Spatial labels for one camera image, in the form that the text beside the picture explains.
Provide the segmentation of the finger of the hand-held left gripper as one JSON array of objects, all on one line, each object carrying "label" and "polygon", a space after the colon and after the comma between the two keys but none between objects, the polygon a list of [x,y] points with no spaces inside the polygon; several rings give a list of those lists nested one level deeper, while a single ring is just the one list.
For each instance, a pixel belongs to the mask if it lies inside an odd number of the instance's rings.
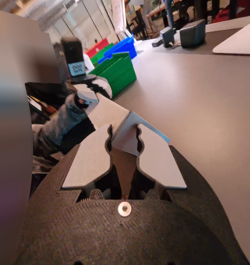
[{"label": "finger of the hand-held left gripper", "polygon": [[85,101],[85,104],[98,103],[98,97],[96,93],[91,90],[86,84],[76,84],[75,85],[77,96]]},{"label": "finger of the hand-held left gripper", "polygon": [[108,99],[112,99],[112,89],[107,79],[103,77],[97,77],[92,81],[92,88],[95,93],[99,93]]}]

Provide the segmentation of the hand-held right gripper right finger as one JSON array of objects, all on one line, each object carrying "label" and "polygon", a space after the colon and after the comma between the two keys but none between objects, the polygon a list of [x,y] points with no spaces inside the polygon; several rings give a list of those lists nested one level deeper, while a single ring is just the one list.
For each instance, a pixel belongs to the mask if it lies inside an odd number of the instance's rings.
[{"label": "hand-held right gripper right finger", "polygon": [[138,171],[165,188],[187,189],[168,143],[144,124],[136,129]]}]

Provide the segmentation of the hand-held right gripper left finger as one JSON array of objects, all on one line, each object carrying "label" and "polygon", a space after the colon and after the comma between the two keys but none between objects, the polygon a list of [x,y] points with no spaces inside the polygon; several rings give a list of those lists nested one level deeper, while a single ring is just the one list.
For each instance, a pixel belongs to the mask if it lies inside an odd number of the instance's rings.
[{"label": "hand-held right gripper left finger", "polygon": [[105,124],[80,143],[62,189],[88,188],[111,171],[111,139],[112,125]]}]

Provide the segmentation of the green plastic storage bin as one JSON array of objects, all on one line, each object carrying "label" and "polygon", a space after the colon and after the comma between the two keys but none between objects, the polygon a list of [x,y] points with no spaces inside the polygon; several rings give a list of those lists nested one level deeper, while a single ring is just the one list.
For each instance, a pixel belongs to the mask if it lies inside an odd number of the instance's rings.
[{"label": "green plastic storage bin", "polygon": [[112,90],[112,97],[136,80],[136,74],[129,52],[113,53],[111,58],[106,58],[90,72],[105,78]]}]

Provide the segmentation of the white cardboard mailer box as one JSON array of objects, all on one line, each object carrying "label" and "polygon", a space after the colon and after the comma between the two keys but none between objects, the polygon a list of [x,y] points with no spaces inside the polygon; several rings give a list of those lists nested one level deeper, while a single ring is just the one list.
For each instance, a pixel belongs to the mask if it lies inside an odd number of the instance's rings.
[{"label": "white cardboard mailer box", "polygon": [[[105,124],[112,125],[111,147],[112,142],[114,141],[114,148],[137,157],[137,125],[144,124],[152,131],[160,134],[160,131],[157,131],[156,128],[151,126],[136,113],[128,111],[115,102],[105,98],[103,95],[97,94],[97,96],[99,96],[99,102],[91,103],[86,110],[86,114],[88,115],[88,118],[92,124],[97,127],[97,129],[104,126]],[[141,174],[136,168],[132,180],[129,198],[131,200],[136,200],[136,197],[138,197],[138,199],[149,198],[149,194],[157,195],[157,198],[160,199],[166,198],[166,188],[163,188],[159,183],[155,183],[152,180],[150,181],[147,181],[147,177],[143,176],[143,174]]]}]

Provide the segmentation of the person's left hand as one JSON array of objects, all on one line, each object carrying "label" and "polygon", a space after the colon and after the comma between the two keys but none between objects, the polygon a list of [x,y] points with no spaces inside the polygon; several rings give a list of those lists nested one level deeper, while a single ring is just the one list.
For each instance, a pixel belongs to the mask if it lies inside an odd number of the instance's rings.
[{"label": "person's left hand", "polygon": [[89,106],[89,102],[80,99],[77,94],[71,94],[66,98],[65,107],[67,118],[75,123],[79,123],[86,119],[86,109]]}]

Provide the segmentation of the red plastic bin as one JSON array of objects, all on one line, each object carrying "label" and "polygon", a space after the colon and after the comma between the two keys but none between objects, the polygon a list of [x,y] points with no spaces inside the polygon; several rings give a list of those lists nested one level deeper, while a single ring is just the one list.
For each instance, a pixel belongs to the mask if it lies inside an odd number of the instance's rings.
[{"label": "red plastic bin", "polygon": [[95,43],[85,53],[88,55],[89,58],[92,58],[94,55],[96,55],[99,51],[101,51],[102,49],[104,49],[108,45],[109,45],[109,42],[108,42],[107,38],[104,38],[101,41]]}]

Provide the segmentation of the spare blue plastic bin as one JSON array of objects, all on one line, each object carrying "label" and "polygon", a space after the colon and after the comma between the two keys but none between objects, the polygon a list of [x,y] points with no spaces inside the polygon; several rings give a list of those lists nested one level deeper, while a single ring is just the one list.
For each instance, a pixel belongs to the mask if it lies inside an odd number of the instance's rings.
[{"label": "spare blue plastic bin", "polygon": [[128,52],[131,59],[137,56],[137,52],[134,46],[133,34],[131,35],[131,37],[128,36],[127,38],[123,39],[122,41],[111,47],[109,50],[104,52],[103,57],[98,60],[98,64],[101,64],[106,59],[112,58],[113,54],[123,53],[123,52]]}]

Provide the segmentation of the small black charger box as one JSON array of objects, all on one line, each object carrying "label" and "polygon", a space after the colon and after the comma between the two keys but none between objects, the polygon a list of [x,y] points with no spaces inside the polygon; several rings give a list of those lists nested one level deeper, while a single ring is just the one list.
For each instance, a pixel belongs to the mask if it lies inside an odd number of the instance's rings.
[{"label": "small black charger box", "polygon": [[176,33],[176,28],[166,27],[160,31],[160,38],[163,40],[163,45],[165,48],[169,48],[175,43],[174,35]]}]

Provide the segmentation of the black power station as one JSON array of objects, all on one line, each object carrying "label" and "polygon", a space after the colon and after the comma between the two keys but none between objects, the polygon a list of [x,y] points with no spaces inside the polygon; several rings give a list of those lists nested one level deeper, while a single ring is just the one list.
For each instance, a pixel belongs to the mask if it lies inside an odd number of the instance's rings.
[{"label": "black power station", "polygon": [[191,22],[180,29],[180,44],[182,48],[191,48],[201,45],[206,37],[205,19]]}]

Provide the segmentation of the white document stand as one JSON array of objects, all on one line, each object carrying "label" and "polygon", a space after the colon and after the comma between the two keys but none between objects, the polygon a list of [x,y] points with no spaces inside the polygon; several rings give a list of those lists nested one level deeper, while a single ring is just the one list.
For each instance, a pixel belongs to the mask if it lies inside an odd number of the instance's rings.
[{"label": "white document stand", "polygon": [[250,24],[213,49],[214,54],[250,55]]}]

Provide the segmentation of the silver ventilation duct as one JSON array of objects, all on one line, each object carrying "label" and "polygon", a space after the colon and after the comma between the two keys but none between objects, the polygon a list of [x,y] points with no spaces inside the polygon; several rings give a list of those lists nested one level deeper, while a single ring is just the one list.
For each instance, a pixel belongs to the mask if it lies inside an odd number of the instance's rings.
[{"label": "silver ventilation duct", "polygon": [[76,0],[34,0],[27,3],[17,15],[37,21],[40,30],[46,31],[77,3]]}]

